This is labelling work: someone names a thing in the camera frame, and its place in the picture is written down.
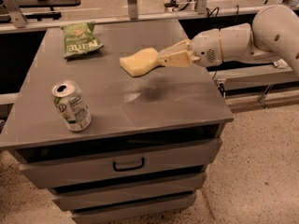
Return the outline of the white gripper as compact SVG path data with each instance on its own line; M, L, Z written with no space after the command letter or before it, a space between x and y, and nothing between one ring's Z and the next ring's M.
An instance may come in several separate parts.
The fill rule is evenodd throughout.
M196 35L192 41L182 40L159 52L158 62L167 67L189 67L192 63L203 67L220 65L220 30L212 29Z

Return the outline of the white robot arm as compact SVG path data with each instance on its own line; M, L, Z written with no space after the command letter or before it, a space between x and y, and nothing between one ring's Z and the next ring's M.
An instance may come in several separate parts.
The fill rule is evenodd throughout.
M299 75L299 17L283 5L265 7L252 23L199 33L161 50L163 66L202 67L224 62L271 63L284 60Z

